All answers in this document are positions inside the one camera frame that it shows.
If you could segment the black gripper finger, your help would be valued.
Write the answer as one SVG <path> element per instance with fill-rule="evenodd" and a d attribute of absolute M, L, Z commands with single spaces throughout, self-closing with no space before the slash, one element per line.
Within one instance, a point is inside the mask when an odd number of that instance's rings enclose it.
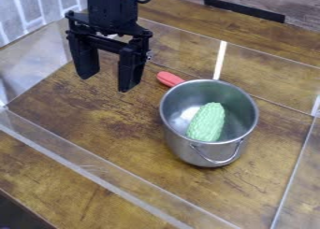
<path fill-rule="evenodd" d="M 122 48 L 118 71 L 118 88 L 120 92 L 126 93 L 140 83 L 143 66 L 144 59 L 140 53 L 128 47 Z"/>
<path fill-rule="evenodd" d="M 88 79 L 100 71 L 98 49 L 72 33 L 67 40 L 76 73 L 81 79 Z"/>

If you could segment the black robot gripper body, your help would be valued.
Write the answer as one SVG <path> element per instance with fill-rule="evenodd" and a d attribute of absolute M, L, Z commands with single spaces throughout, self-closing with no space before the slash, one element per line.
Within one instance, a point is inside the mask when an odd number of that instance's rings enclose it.
<path fill-rule="evenodd" d="M 132 48 L 146 55 L 152 33 L 138 25 L 138 4 L 151 0 L 87 0 L 87 13 L 68 11 L 67 40 L 72 55 Z"/>

